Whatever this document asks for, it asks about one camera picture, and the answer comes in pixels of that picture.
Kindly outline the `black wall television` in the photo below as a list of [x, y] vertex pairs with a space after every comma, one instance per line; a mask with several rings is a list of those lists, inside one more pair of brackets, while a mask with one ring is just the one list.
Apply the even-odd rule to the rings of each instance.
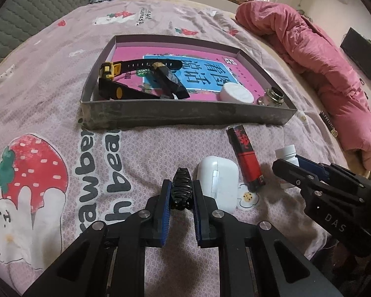
[[340, 47], [371, 81], [371, 41], [350, 27]]

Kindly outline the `small white pill bottle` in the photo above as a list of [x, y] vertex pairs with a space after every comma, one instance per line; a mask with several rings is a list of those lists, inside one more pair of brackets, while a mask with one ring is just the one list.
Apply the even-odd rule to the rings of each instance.
[[[298, 158], [296, 157], [297, 153], [296, 153], [296, 148], [294, 144], [275, 150], [275, 155], [277, 159], [283, 159], [295, 166], [299, 166], [299, 161], [298, 161]], [[282, 179], [279, 180], [279, 185], [282, 189], [288, 189], [288, 188], [294, 187], [294, 185]]]

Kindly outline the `white child-proof bottle cap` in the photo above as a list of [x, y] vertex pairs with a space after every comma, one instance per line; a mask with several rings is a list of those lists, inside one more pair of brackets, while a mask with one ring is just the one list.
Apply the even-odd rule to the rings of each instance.
[[226, 82], [219, 92], [219, 100], [229, 103], [241, 103], [251, 105], [254, 103], [253, 94], [243, 87], [242, 84]]

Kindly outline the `red black lighter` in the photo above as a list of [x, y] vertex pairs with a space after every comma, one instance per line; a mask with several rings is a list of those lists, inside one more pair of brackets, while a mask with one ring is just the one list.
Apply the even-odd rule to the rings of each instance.
[[257, 192], [265, 185], [265, 180], [245, 128], [243, 125], [237, 125], [229, 127], [226, 132], [238, 160], [245, 184], [250, 192]]

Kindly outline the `grey cardboard box tray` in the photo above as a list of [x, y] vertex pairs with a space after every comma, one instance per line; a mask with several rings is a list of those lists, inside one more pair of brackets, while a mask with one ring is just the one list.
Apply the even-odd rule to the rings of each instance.
[[162, 35], [115, 36], [105, 46], [93, 65], [84, 84], [80, 99], [84, 125], [89, 129], [160, 125], [228, 125], [235, 123], [286, 124], [296, 113], [296, 106], [284, 93], [280, 107], [251, 105], [223, 101], [189, 99], [104, 100], [98, 93], [100, 66], [108, 59], [117, 45], [152, 46], [155, 48], [185, 48], [202, 52], [221, 52], [227, 56], [238, 55], [242, 64], [256, 74], [257, 81], [266, 89], [279, 85], [243, 50], [193, 38]]

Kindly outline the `pink crumpled quilt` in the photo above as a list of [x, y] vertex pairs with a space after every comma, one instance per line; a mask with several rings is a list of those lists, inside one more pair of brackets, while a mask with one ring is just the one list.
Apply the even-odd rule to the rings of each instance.
[[283, 3], [250, 1], [235, 15], [315, 90], [346, 151], [371, 171], [371, 109], [357, 72], [324, 30]]

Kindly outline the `pink strawberry print bedsheet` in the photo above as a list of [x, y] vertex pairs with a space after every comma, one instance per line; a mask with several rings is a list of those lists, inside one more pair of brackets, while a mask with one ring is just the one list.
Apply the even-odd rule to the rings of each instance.
[[[152, 18], [152, 10], [123, 0], [79, 7], [0, 64], [0, 278], [18, 293], [92, 222], [115, 223], [142, 209], [179, 167], [195, 173], [207, 156], [235, 159], [225, 127], [82, 127], [82, 88], [101, 51]], [[283, 126], [245, 125], [266, 185], [236, 217], [272, 222], [311, 257], [327, 233], [303, 213], [298, 189], [279, 187], [275, 150], [294, 144], [315, 162], [346, 160], [326, 126], [306, 117], [298, 110]]]

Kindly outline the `black hair claw clip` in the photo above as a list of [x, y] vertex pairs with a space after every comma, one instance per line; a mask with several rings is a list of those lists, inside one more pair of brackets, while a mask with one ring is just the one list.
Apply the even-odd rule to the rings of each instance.
[[173, 177], [170, 207], [178, 211], [193, 208], [192, 179], [187, 168], [178, 168]]

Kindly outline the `yellow black wrist watch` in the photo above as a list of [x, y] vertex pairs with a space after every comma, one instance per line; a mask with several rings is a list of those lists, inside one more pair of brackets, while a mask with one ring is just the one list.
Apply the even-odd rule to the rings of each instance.
[[150, 71], [153, 61], [166, 62], [168, 59], [173, 60], [143, 58], [103, 63], [98, 77], [99, 96], [104, 100], [171, 99], [164, 94]]

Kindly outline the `white earbuds charging case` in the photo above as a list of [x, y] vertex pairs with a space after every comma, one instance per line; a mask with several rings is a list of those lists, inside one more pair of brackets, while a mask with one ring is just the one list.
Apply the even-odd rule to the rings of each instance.
[[214, 198], [217, 207], [233, 214], [237, 205], [239, 169], [232, 160], [207, 156], [198, 165], [197, 179], [205, 196]]

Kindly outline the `pink Chinese picture book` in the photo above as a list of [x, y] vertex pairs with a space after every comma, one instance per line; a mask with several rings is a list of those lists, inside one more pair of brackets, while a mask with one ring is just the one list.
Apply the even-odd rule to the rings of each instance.
[[115, 51], [108, 56], [113, 62], [142, 58], [172, 58], [183, 61], [183, 67], [174, 74], [189, 92], [189, 100], [219, 101], [220, 91], [226, 82], [243, 85], [255, 99], [265, 92], [265, 88], [257, 81], [256, 74], [241, 63], [237, 54], [227, 56], [215, 51], [117, 45]]

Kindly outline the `brass metal ring fitting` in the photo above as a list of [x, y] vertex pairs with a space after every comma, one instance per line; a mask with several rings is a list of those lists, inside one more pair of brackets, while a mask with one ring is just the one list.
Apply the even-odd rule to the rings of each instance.
[[284, 95], [275, 87], [266, 89], [264, 95], [257, 99], [257, 104], [263, 106], [280, 107], [283, 103]]

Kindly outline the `black gold folding knife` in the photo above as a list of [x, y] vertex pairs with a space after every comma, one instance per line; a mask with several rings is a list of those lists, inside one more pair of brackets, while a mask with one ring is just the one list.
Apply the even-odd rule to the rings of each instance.
[[182, 68], [183, 62], [180, 60], [155, 60], [151, 63], [150, 71], [166, 96], [173, 99], [188, 99], [189, 92], [182, 84], [180, 79], [173, 73]]

